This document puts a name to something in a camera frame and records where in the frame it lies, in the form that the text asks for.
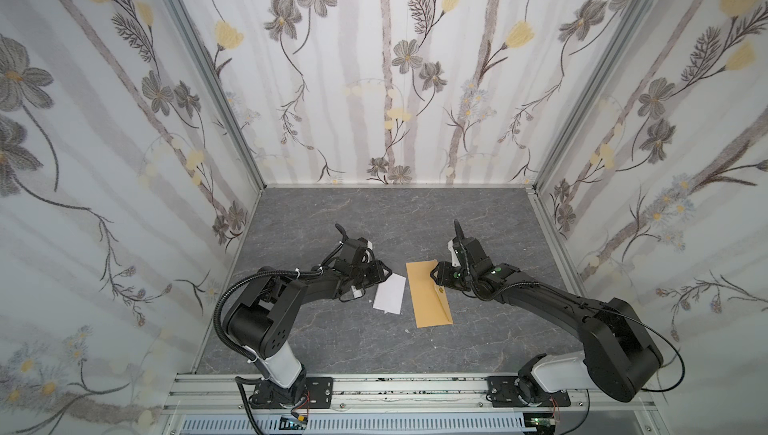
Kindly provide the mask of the white floral letter paper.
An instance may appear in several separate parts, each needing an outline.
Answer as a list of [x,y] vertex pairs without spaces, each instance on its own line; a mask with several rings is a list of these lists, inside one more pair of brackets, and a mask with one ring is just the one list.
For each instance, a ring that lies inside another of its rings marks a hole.
[[373,308],[388,314],[400,315],[407,278],[393,273],[379,284],[373,300]]

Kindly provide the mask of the brown kraft envelope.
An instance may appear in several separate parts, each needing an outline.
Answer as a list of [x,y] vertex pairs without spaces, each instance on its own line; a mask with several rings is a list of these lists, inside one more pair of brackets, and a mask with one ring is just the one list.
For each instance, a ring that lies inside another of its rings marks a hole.
[[408,262],[406,264],[414,316],[418,328],[453,324],[445,289],[437,285],[430,276],[437,265],[436,260]]

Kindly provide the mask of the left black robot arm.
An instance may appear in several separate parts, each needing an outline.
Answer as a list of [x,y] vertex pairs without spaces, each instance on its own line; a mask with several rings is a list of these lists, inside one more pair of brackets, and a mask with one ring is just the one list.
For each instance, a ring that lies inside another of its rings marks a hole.
[[309,270],[263,267],[232,284],[215,305],[212,326],[224,345],[262,375],[256,384],[260,396],[297,405],[307,398],[307,372],[288,338],[301,307],[318,300],[356,300],[392,275],[367,239],[344,236]]

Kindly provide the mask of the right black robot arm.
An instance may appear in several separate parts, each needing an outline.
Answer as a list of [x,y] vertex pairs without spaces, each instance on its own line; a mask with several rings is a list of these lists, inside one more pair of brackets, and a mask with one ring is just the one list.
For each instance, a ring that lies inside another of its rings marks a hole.
[[436,285],[483,302],[524,309],[575,337],[581,348],[564,355],[539,354],[517,372],[523,402],[538,403],[560,391],[599,390],[628,403],[664,364],[663,355],[627,302],[585,298],[537,280],[507,263],[495,264],[481,242],[454,222],[452,259],[432,269]]

